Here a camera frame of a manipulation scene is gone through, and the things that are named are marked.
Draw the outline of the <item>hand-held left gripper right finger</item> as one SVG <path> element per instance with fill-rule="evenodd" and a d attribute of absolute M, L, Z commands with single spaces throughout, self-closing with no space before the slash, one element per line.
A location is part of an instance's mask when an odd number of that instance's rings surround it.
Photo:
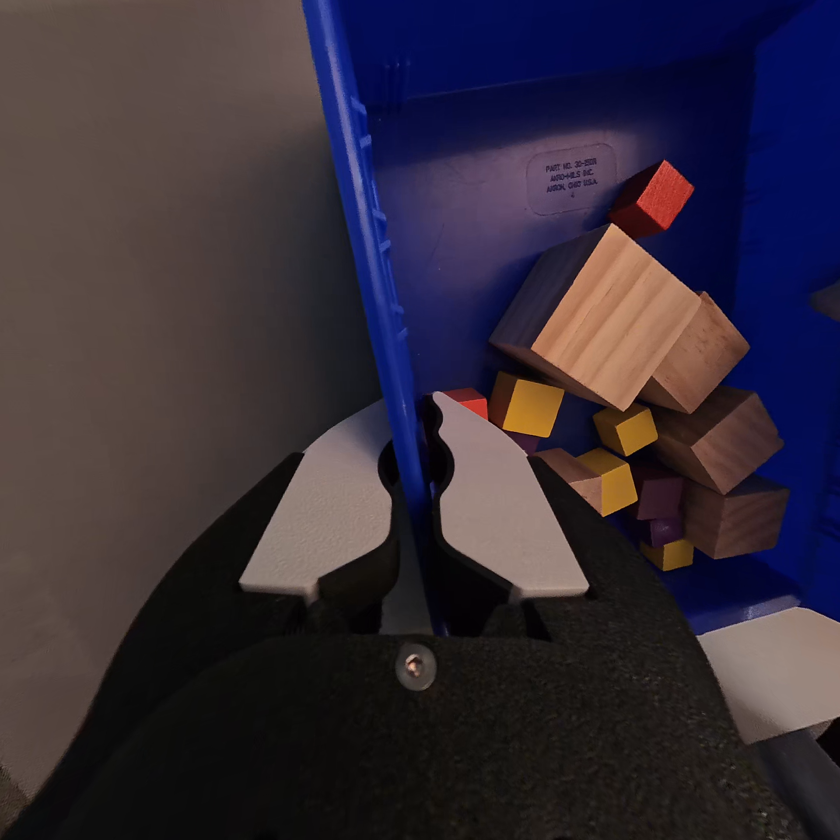
<path fill-rule="evenodd" d="M 529 457 L 453 397 L 424 398 L 432 536 L 429 579 L 456 637 L 500 606 L 579 597 L 590 586 Z"/>

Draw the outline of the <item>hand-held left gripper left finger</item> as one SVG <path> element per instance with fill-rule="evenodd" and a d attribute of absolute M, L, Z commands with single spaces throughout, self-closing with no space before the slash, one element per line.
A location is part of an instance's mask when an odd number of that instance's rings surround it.
<path fill-rule="evenodd" d="M 240 588 L 322 603 L 351 631 L 379 632 L 400 570 L 399 483 L 385 403 L 377 401 L 304 450 Z"/>

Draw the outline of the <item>pile of wooden cubes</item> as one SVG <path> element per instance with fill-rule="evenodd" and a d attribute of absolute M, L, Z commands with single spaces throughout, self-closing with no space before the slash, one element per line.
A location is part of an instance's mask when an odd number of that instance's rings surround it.
<path fill-rule="evenodd" d="M 608 517 L 621 512 L 661 571 L 773 549 L 790 491 L 758 470 L 783 447 L 754 391 L 723 381 L 749 343 L 640 238 L 694 192 L 666 160 L 623 185 L 607 224 L 546 250 L 490 345 L 528 368 L 489 397 L 446 392 Z"/>

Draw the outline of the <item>blue plastic box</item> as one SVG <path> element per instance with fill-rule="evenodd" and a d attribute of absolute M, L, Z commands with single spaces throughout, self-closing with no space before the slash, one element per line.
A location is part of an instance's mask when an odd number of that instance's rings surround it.
<path fill-rule="evenodd" d="M 540 254 L 670 162 L 694 187 L 643 245 L 750 343 L 727 383 L 784 440 L 777 546 L 667 574 L 703 633 L 838 619 L 838 2 L 304 2 L 396 461 L 429 541 L 428 392 L 487 391 Z"/>

